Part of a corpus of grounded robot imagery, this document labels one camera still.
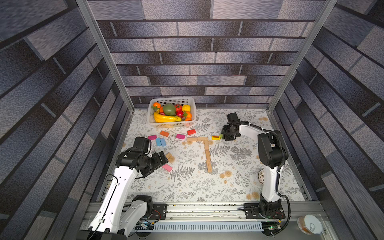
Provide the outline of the yellow block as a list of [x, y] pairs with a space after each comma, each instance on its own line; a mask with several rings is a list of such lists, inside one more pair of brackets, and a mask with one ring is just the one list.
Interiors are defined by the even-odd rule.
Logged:
[[217, 136], [212, 136], [212, 140], [213, 141], [218, 141], [221, 139], [221, 136], [220, 135], [217, 135]]

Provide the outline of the pink block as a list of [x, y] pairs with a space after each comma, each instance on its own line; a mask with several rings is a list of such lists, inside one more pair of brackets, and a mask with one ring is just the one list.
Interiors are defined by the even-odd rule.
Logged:
[[173, 170], [173, 168], [171, 166], [169, 166], [168, 164], [163, 165], [162, 168], [165, 169], [166, 171], [168, 171], [169, 173]]

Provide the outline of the wood block marked 71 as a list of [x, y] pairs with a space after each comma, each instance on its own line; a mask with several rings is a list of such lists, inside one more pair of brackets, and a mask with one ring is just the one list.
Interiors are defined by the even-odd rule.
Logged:
[[210, 150], [205, 150], [205, 154], [206, 154], [206, 161], [210, 162], [211, 161]]

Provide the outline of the red block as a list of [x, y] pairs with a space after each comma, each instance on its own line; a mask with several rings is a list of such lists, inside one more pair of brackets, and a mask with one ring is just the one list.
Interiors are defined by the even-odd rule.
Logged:
[[194, 134], [196, 134], [196, 130], [195, 129], [188, 130], [187, 134], [188, 135], [194, 135]]

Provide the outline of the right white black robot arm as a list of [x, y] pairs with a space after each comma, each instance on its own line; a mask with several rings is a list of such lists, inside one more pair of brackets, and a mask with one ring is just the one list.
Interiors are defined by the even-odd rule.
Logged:
[[260, 195], [259, 205], [244, 208], [245, 212], [258, 212], [265, 219], [284, 218], [282, 199], [286, 195], [280, 193], [279, 184], [281, 170], [289, 158], [282, 134], [277, 130], [267, 130], [248, 121], [240, 121], [236, 113], [227, 115], [227, 124], [222, 128], [225, 141], [234, 141], [236, 138], [246, 136], [258, 142], [258, 153], [264, 165], [264, 183]]

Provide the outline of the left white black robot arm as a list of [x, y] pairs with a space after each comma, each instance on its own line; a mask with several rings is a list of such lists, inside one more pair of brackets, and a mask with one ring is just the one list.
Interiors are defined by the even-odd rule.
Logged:
[[151, 147], [151, 140], [137, 137], [131, 148], [118, 155], [106, 197], [88, 229], [77, 233], [77, 240], [126, 240], [141, 220], [152, 216], [150, 196], [134, 197], [124, 210], [132, 184], [168, 163], [164, 152], [152, 154]]

